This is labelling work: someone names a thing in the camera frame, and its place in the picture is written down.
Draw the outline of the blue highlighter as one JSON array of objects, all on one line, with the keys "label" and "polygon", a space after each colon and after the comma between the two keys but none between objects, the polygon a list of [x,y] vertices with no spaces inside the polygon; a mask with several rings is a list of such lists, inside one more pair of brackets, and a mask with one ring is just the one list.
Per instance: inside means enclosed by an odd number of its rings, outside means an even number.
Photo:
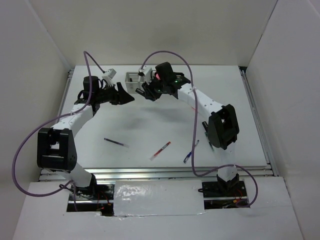
[{"label": "blue highlighter", "polygon": [[137,89],[135,90],[135,92],[136,92],[137,94],[139,94],[139,95],[141,95],[141,96],[145,97],[145,92],[144,92],[143,90],[141,90],[141,89],[137,88]]}]

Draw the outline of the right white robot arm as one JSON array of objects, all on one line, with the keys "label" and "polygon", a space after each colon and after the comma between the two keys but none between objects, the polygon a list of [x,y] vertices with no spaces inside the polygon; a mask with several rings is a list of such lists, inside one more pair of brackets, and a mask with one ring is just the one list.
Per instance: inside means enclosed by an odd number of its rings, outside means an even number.
[{"label": "right white robot arm", "polygon": [[239,182],[235,142],[240,129],[235,108],[231,104],[222,105],[196,89],[182,72],[174,72],[169,62],[161,63],[155,69],[142,67],[138,77],[143,83],[136,92],[145,99],[156,101],[161,95],[171,95],[206,119],[207,139],[216,158],[222,161],[222,167],[216,171],[218,190],[223,196],[230,196]]}]

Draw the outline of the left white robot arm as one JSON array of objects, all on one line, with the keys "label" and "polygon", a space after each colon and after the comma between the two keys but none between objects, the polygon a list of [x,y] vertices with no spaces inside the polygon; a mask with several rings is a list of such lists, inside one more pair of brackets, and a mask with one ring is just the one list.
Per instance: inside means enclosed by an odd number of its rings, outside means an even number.
[{"label": "left white robot arm", "polygon": [[75,136],[98,112],[100,105],[124,105],[134,101],[122,84],[112,83],[111,78],[100,80],[86,76],[83,89],[69,113],[52,127],[43,127],[37,133],[37,166],[61,174],[74,183],[74,189],[86,199],[92,200],[105,189],[98,185],[96,177],[77,162]]}]

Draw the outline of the orange highlighter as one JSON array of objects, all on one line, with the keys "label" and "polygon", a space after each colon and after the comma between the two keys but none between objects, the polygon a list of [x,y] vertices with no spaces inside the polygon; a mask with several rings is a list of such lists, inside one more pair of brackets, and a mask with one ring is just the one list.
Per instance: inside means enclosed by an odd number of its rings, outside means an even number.
[{"label": "orange highlighter", "polygon": [[203,126],[205,132],[207,133],[207,132],[208,132],[208,129],[209,129],[208,123],[207,123],[206,121],[203,121],[203,122],[202,122],[202,126]]}]

